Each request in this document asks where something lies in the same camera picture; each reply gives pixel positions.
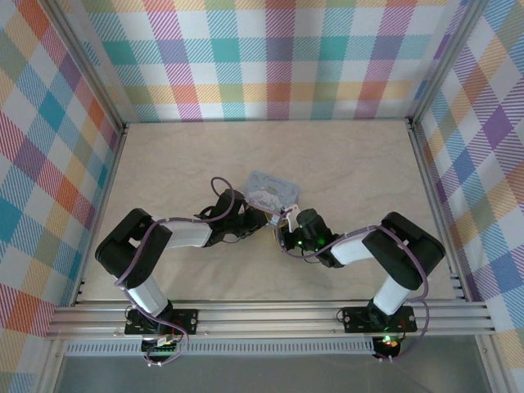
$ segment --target aluminum rail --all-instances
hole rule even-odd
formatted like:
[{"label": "aluminum rail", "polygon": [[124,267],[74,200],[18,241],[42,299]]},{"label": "aluminum rail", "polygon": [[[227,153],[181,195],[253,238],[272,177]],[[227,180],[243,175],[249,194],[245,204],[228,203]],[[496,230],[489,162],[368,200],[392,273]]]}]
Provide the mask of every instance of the aluminum rail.
[{"label": "aluminum rail", "polygon": [[[184,301],[176,309],[198,309],[198,328],[192,339],[322,338],[376,336],[344,333],[337,321],[343,307],[365,306],[367,301]],[[486,335],[495,328],[483,302],[429,300],[427,335]],[[426,310],[412,304],[419,328]],[[56,309],[47,332],[48,340],[101,340],[129,338],[124,335],[126,301],[86,302]],[[417,336],[419,333],[408,333]]]}]

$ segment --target black mounting bracket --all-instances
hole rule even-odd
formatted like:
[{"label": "black mounting bracket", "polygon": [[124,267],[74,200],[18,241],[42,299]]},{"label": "black mounting bracket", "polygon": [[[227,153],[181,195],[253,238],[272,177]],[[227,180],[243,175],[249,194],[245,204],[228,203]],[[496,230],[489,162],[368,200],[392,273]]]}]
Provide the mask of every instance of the black mounting bracket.
[{"label": "black mounting bracket", "polygon": [[368,307],[345,307],[341,309],[344,332],[346,333],[404,333],[416,332],[417,321],[413,307],[403,305],[391,316],[387,324],[377,327],[369,318]]},{"label": "black mounting bracket", "polygon": [[[148,335],[148,334],[162,335],[162,334],[167,334],[168,332],[171,332],[170,327],[166,327],[165,325],[162,325],[161,332],[158,332],[156,330],[151,330],[150,328],[148,328],[151,322],[149,321],[149,319],[147,319],[142,314],[140,314],[137,309],[131,309],[127,313],[126,319],[127,319],[127,323],[125,325],[125,330],[124,330],[124,335],[126,336],[132,336],[132,335],[143,336],[143,335]],[[169,312],[169,320],[167,320],[166,322],[171,322],[171,323],[174,323],[175,325],[179,325],[190,336],[197,334],[198,310],[197,309],[172,309]]]}]

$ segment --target colorful plaid fabric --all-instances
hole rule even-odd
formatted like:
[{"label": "colorful plaid fabric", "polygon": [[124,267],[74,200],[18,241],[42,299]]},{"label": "colorful plaid fabric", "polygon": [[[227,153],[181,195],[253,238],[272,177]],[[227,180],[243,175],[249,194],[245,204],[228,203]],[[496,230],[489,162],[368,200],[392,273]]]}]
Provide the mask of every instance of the colorful plaid fabric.
[{"label": "colorful plaid fabric", "polygon": [[445,31],[444,38],[440,42],[440,45],[436,50],[433,59],[431,60],[431,64],[427,68],[426,74],[424,75],[424,79],[418,86],[417,94],[415,94],[415,98],[413,99],[413,102],[409,107],[408,117],[412,117],[414,115],[415,109],[420,103],[421,97],[426,92],[427,84],[430,82],[431,78],[435,74],[435,71],[437,70],[440,64],[440,60],[442,59],[442,55],[444,55],[445,50],[451,42],[451,39],[453,38],[454,34],[457,32],[457,29],[460,26],[460,22],[462,21],[464,13],[468,9],[468,4],[470,3],[470,1],[471,0],[460,0],[460,4],[458,5],[457,11],[453,16],[453,19],[449,24],[448,29]]},{"label": "colorful plaid fabric", "polygon": [[425,153],[475,299],[524,391],[524,1],[491,0],[425,116]]},{"label": "colorful plaid fabric", "polygon": [[141,122],[402,118],[459,20],[444,36],[448,0],[61,4]]},{"label": "colorful plaid fabric", "polygon": [[30,390],[113,161],[111,126],[37,0],[0,2],[0,391]]}]

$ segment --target marble-pattern surface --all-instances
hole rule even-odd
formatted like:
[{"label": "marble-pattern surface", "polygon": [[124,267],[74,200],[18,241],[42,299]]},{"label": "marble-pattern surface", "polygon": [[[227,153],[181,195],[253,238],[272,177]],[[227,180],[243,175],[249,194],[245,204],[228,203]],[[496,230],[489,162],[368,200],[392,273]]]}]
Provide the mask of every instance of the marble-pattern surface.
[{"label": "marble-pattern surface", "polygon": [[[133,124],[99,241],[134,207],[194,215],[216,202],[211,177],[241,189],[254,169],[299,184],[300,208],[314,207],[333,232],[396,210],[436,234],[403,121],[266,121]],[[294,260],[262,228],[234,245],[167,250],[153,276],[171,299],[357,300],[373,297],[386,274],[376,260],[343,269]],[[122,298],[113,282],[93,259],[81,299]],[[430,297],[454,297],[444,261],[430,275]]]}]

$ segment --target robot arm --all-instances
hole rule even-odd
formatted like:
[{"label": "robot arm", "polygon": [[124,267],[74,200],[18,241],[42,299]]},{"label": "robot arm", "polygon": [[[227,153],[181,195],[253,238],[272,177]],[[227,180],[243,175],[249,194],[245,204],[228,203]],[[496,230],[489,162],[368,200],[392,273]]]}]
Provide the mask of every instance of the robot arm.
[{"label": "robot arm", "polygon": [[[395,212],[388,214],[381,226],[372,232],[347,240],[343,235],[333,234],[314,209],[300,211],[298,206],[292,206],[287,222],[287,226],[278,229],[281,246],[287,251],[297,247],[302,252],[312,251],[329,268],[341,268],[357,260],[375,259],[387,271],[386,281],[370,300],[366,312],[366,319],[376,330],[388,326],[411,291],[419,289],[423,281],[410,257],[386,232],[393,233],[404,243],[426,276],[445,256],[440,242]],[[322,251],[331,243],[335,245]]]},{"label": "robot arm", "polygon": [[[133,313],[137,319],[130,322],[139,326],[140,332],[171,333],[171,328],[161,322],[176,323],[183,317],[180,310],[173,309],[151,275],[166,248],[213,246],[226,234],[242,239],[268,222],[264,212],[249,207],[244,196],[232,188],[219,196],[215,206],[205,208],[196,217],[199,220],[158,224],[159,221],[144,210],[134,209],[96,250],[96,259],[117,279],[130,300],[160,321],[154,322],[140,313]],[[366,229],[356,237],[339,235],[332,233],[314,209],[300,211],[298,206],[292,206],[287,213],[287,225],[277,229],[285,252],[293,248],[313,252],[329,268],[341,268],[356,260],[374,258],[387,271],[386,281],[369,301],[368,307],[351,310],[365,317],[361,320],[366,330],[360,332],[383,332],[395,325],[402,309],[406,309],[402,304],[409,293],[422,284],[422,275],[404,252],[405,248],[409,248],[420,262],[424,275],[428,275],[445,256],[444,247],[434,237],[398,213],[388,214],[382,225],[374,228],[372,232]],[[398,237],[404,244],[397,243],[399,239],[394,240],[391,236]],[[142,251],[137,257],[139,247]]]},{"label": "robot arm", "polygon": [[[233,208],[222,219],[209,223],[199,220],[168,221],[152,229],[136,265],[120,284],[134,303],[153,317],[170,321],[173,306],[151,275],[162,252],[165,249],[185,246],[213,246],[221,242],[226,234],[244,238],[267,224],[265,213],[246,206],[244,196],[234,190],[233,194],[231,190],[223,192],[217,204],[204,209],[197,218],[209,221],[227,212],[232,204],[232,195]],[[158,217],[152,217],[142,209],[131,210],[102,241],[95,252],[95,258],[115,279],[120,278],[130,266],[146,231],[157,220]],[[147,324],[151,325],[150,330],[155,332],[165,330],[165,327],[159,324]]]}]

